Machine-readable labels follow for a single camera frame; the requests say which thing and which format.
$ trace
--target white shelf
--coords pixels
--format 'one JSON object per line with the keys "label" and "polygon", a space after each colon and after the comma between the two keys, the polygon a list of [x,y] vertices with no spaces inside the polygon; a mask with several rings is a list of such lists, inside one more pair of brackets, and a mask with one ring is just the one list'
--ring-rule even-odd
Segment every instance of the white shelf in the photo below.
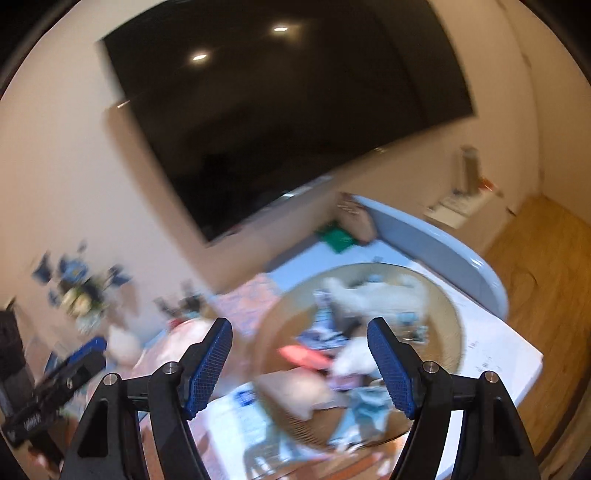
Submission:
{"label": "white shelf", "polygon": [[481,189],[478,195],[450,194],[434,207],[425,210],[425,216],[455,230],[459,229],[476,212],[495,196],[495,192]]}

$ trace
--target red object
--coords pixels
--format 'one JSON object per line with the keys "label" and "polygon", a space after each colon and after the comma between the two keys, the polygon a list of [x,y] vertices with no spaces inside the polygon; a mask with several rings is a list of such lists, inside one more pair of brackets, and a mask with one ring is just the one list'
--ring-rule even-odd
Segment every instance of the red object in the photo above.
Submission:
{"label": "red object", "polygon": [[184,322],[184,319],[171,319],[169,320],[166,325],[168,326],[168,331],[172,332],[176,327],[178,327],[181,323]]}
{"label": "red object", "polygon": [[288,362],[311,370],[328,370],[333,362],[332,358],[302,345],[286,345],[277,351]]}

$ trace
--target flower decoration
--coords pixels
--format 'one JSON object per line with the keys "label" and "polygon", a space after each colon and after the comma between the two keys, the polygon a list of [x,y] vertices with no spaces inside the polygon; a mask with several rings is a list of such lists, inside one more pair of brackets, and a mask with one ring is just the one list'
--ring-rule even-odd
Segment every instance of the flower decoration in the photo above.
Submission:
{"label": "flower decoration", "polygon": [[81,242],[75,258],[62,255],[55,271],[50,253],[46,252],[32,274],[39,283],[51,284],[49,304],[75,319],[79,332],[85,335],[96,330],[104,317],[109,306],[107,290],[131,281],[121,265],[114,265],[104,274],[91,275],[83,258],[86,248],[86,242]]}
{"label": "flower decoration", "polygon": [[45,252],[39,266],[33,272],[33,278],[43,285],[47,285],[51,280],[51,266],[49,264],[49,252]]}

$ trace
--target white plush toy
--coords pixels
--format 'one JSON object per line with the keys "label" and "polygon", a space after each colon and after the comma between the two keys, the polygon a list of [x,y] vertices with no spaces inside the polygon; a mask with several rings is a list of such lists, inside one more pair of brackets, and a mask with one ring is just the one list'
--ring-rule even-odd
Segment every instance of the white plush toy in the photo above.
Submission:
{"label": "white plush toy", "polygon": [[369,351],[367,337],[353,337],[336,356],[330,371],[337,377],[375,372],[378,366]]}
{"label": "white plush toy", "polygon": [[133,333],[123,330],[117,325],[109,325],[107,352],[119,365],[134,366],[143,351],[142,344]]}
{"label": "white plush toy", "polygon": [[423,321],[428,310],[427,287],[411,275],[400,275],[397,283],[367,282],[347,288],[331,277],[324,280],[324,287],[345,313],[360,315],[366,323],[375,317],[383,317],[390,324]]}

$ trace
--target blue gripper pad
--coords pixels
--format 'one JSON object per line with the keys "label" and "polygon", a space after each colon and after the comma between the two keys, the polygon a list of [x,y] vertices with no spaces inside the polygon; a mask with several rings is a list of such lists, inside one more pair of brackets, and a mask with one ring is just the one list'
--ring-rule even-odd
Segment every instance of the blue gripper pad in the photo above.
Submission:
{"label": "blue gripper pad", "polygon": [[369,322],[368,345],[394,406],[414,420],[422,403],[417,395],[420,357],[412,346],[398,341],[383,318]]}
{"label": "blue gripper pad", "polygon": [[78,360],[80,360],[80,358],[82,358],[83,356],[85,356],[89,352],[94,352],[94,351],[104,352],[105,350],[107,350],[106,340],[101,336],[96,336],[92,340],[90,340],[88,343],[85,343],[84,345],[82,345],[78,350],[76,350],[76,352],[71,354],[66,359],[66,364],[70,365],[70,364],[76,363]]}
{"label": "blue gripper pad", "polygon": [[181,358],[179,396],[188,420],[207,406],[231,347],[232,325],[218,318],[203,341],[191,345]]}

